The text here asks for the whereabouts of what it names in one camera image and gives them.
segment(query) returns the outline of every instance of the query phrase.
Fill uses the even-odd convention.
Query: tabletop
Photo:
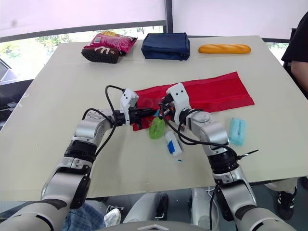
[[[252,51],[198,53],[206,43],[247,44]],[[259,36],[190,38],[187,61],[145,60],[137,41],[117,64],[91,63],[81,55],[84,45],[59,45],[1,130],[0,201],[40,199],[84,111],[109,108],[106,85],[141,90],[234,71],[255,105],[213,116],[226,130],[233,117],[247,122],[244,145],[231,147],[238,154],[259,149],[239,161],[248,181],[308,175],[307,100]],[[120,96],[110,89],[115,108]],[[145,129],[118,127],[94,162],[88,198],[214,185],[201,145],[183,149],[180,162],[168,154],[164,138],[151,140]]]

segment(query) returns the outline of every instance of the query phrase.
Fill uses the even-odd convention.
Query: window
[[[144,39],[148,33],[162,33],[163,27],[147,26],[113,29],[111,31]],[[19,80],[33,79],[60,43],[90,42],[100,32],[77,32],[3,42],[0,43],[0,58],[10,65]]]
[[[289,43],[281,43],[281,42],[266,42],[267,47],[273,53],[273,55],[278,59],[278,61],[283,65],[283,61],[281,60],[283,54],[289,46]]]

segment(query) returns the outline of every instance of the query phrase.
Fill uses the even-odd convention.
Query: black wire
[[[85,113],[83,114],[83,117],[82,119],[85,119],[86,118],[86,115],[89,111],[95,111],[97,112],[98,114],[100,114],[102,117],[104,117],[109,123],[112,124],[112,120],[109,119],[104,113],[100,112],[99,110],[95,109],[95,108],[89,108],[88,110],[85,111]]]
[[[115,109],[114,109],[114,107],[113,107],[113,105],[112,105],[112,103],[111,103],[111,100],[110,100],[110,98],[109,98],[109,95],[108,95],[108,88],[115,88],[115,89],[118,89],[118,90],[120,90],[120,91],[122,91],[122,92],[125,91],[125,89],[119,88],[119,87],[113,86],[113,85],[108,85],[108,86],[105,87],[105,95],[106,95],[107,101],[108,101],[108,103],[109,103],[109,105],[110,105],[112,114],[113,114],[113,116],[114,116],[114,123],[113,123],[113,127],[112,127],[112,130],[111,130],[109,136],[107,137],[107,139],[105,140],[105,142],[101,145],[101,147],[96,151],[95,156],[97,156],[97,155],[100,153],[100,151],[103,149],[103,147],[104,147],[104,146],[107,144],[107,142],[110,140],[111,136],[113,135],[113,133],[114,133],[114,131],[115,131],[116,124],[117,124],[116,113],[115,113]]]
[[[231,151],[232,154],[237,158],[236,152],[235,152],[231,147],[229,147],[229,146],[227,146],[227,145],[220,144],[220,143],[213,143],[213,142],[205,142],[205,141],[193,140],[193,139],[191,139],[191,138],[189,138],[189,137],[183,135],[182,133],[178,132],[178,130],[177,130],[175,127],[173,127],[173,126],[169,123],[169,121],[167,120],[167,118],[166,118],[166,116],[165,116],[165,114],[164,114],[163,104],[161,104],[160,109],[161,109],[161,111],[162,111],[162,118],[163,118],[164,122],[165,122],[172,130],[174,130],[179,136],[183,137],[184,139],[186,139],[186,140],[188,140],[188,141],[190,141],[190,142],[196,143],[196,144],[211,145],[211,146],[216,146],[216,147],[220,147],[220,148],[225,148],[225,149]]]
[[[200,112],[200,111],[203,111],[203,110],[202,109],[192,109],[186,116],[188,116],[189,114],[191,114],[193,112]],[[180,133],[180,129],[181,129],[181,126],[182,126],[182,124],[184,122],[184,119],[180,121],[180,124],[178,126],[178,133]],[[182,139],[182,137],[179,134],[178,134],[178,136],[179,136],[179,140],[182,143],[186,144],[186,145],[197,145],[197,143],[188,143],[188,142],[186,142],[185,140]]]
[[[218,184],[215,186],[215,189],[213,190],[213,194],[212,194],[211,201],[210,201],[210,230],[213,230],[213,224],[212,224],[212,205],[213,205],[215,191],[217,190],[217,188],[218,188]]]

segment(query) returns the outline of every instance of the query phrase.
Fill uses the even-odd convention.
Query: chip bag
[[[116,48],[119,50],[120,55],[125,55],[129,53],[136,40],[137,38],[119,35],[107,30],[97,34],[89,46],[85,46],[84,48],[100,46]]]

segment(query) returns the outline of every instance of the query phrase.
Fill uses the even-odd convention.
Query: baguette
[[[250,47],[244,44],[206,44],[199,47],[200,53],[207,54],[247,54],[250,51]]]

